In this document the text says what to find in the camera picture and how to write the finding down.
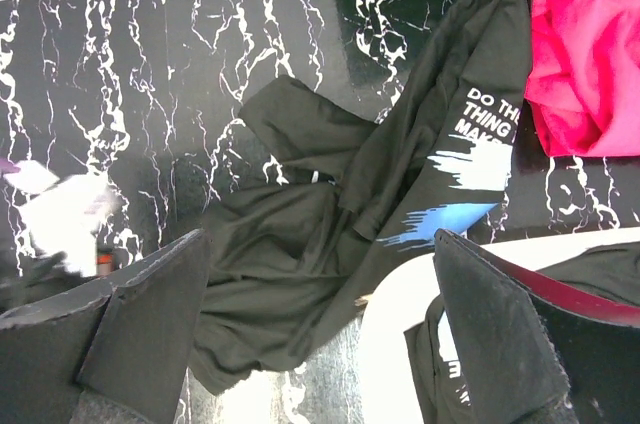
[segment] black marble surface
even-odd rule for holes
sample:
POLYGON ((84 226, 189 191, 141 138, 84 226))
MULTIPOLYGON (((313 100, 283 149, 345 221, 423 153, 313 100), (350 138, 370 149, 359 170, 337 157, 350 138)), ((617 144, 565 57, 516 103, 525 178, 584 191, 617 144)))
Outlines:
MULTIPOLYGON (((452 1, 0 2, 0 156, 37 159, 60 176, 108 171, 124 206, 100 240, 137 259, 221 195, 286 184, 236 117, 243 100, 288 73, 381 121, 452 1)), ((640 159, 545 157, 525 112, 504 202, 468 235, 487 243, 637 226, 639 177, 640 159)), ((2 184, 0 194, 5 247, 33 252, 16 209, 27 197, 2 184)), ((361 422, 356 335, 354 324, 306 370, 269 377, 280 404, 264 422, 361 422)), ((220 412, 202 422, 232 422, 220 412)), ((179 413, 200 422, 196 414, 179 413)))

